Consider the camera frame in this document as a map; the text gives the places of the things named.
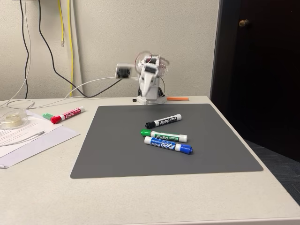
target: red marker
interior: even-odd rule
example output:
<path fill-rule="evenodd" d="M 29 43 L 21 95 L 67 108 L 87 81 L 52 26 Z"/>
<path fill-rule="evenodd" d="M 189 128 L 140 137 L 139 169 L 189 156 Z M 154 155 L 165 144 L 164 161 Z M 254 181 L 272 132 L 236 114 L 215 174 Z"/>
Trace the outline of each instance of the red marker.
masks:
<path fill-rule="evenodd" d="M 62 120 L 66 120 L 66 119 L 69 119 L 72 116 L 76 116 L 77 114 L 80 114 L 80 113 L 82 113 L 84 111 L 85 111 L 84 107 L 81 106 L 79 108 L 76 108 L 76 109 L 73 109 L 73 110 L 71 110 L 69 112 L 66 112 L 66 113 L 64 113 L 62 115 L 53 116 L 53 117 L 50 118 L 50 121 L 52 123 L 56 124 L 56 123 L 61 122 Z"/>

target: green marker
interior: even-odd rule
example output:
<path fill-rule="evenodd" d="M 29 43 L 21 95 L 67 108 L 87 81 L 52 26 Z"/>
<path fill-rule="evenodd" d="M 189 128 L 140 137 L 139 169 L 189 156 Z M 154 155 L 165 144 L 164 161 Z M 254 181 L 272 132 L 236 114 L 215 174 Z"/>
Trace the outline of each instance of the green marker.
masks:
<path fill-rule="evenodd" d="M 173 134 L 166 134 L 166 133 L 159 133 L 151 130 L 143 129 L 141 130 L 141 135 L 143 137 L 155 137 L 157 139 L 164 139 L 168 141 L 176 141 L 176 142 L 188 142 L 188 136 L 186 135 L 173 135 Z"/>
<path fill-rule="evenodd" d="M 47 120 L 50 120 L 51 117 L 53 117 L 53 116 L 51 114 L 45 113 L 45 114 L 43 114 L 43 117 Z"/>

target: door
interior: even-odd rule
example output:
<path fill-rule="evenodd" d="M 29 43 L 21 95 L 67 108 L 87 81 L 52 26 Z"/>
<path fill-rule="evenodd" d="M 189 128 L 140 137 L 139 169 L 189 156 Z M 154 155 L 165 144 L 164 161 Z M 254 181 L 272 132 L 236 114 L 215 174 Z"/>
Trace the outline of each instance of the door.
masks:
<path fill-rule="evenodd" d="M 241 0 L 236 29 L 223 113 L 244 139 L 300 161 L 300 1 Z"/>

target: white wall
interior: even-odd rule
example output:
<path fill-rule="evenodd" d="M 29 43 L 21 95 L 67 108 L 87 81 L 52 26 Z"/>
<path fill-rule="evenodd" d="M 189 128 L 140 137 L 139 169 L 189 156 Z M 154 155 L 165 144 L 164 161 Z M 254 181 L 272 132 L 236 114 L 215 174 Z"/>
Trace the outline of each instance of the white wall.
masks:
<path fill-rule="evenodd" d="M 56 0 L 41 0 L 42 32 L 48 41 L 55 65 L 62 75 L 70 79 L 66 48 L 60 44 L 60 17 Z M 0 0 L 0 100 L 11 98 L 24 82 L 27 53 L 22 38 L 22 17 L 18 0 Z M 70 85 L 52 69 L 47 46 L 38 32 L 38 1 L 27 1 L 27 20 L 31 37 L 32 59 L 28 77 L 28 98 L 61 98 L 68 94 Z M 25 97 L 25 88 L 16 98 Z"/>
<path fill-rule="evenodd" d="M 56 68 L 70 79 L 69 50 L 60 46 L 57 1 L 41 3 L 42 31 Z M 134 63 L 137 53 L 149 50 L 170 61 L 166 94 L 209 96 L 218 5 L 219 0 L 75 0 L 83 81 L 114 76 L 117 63 Z M 0 100 L 4 100 L 23 82 L 26 51 L 19 1 L 1 0 L 0 7 L 5 8 L 0 14 Z M 70 85 L 53 72 L 39 36 L 38 1 L 28 1 L 27 12 L 33 48 L 29 98 L 63 98 Z M 94 94 L 113 81 L 87 84 L 85 92 Z M 132 80 L 122 81 L 102 96 L 136 96 L 137 87 Z"/>

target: paper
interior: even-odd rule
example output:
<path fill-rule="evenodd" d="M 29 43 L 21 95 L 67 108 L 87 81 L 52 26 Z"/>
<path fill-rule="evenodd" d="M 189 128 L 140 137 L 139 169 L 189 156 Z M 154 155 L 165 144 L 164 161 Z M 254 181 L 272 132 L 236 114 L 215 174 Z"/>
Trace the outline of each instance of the paper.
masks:
<path fill-rule="evenodd" d="M 22 143 L 13 144 L 9 146 L 0 147 L 0 157 L 5 156 L 6 154 L 32 142 L 35 139 L 42 137 L 43 135 L 53 131 L 54 129 L 60 127 L 60 124 L 52 124 L 48 120 L 39 119 L 38 116 L 30 113 L 28 116 L 28 124 L 24 127 L 14 130 L 1 130 L 0 129 L 0 145 L 14 143 L 20 140 L 25 139 L 26 137 L 30 137 L 36 133 L 41 131 L 45 131 L 42 135 L 35 136 L 30 138 L 28 141 L 24 141 Z"/>
<path fill-rule="evenodd" d="M 61 126 L 50 133 L 18 148 L 17 150 L 0 158 L 0 168 L 11 167 L 31 156 L 34 156 L 48 148 L 58 145 L 79 135 L 67 127 Z"/>

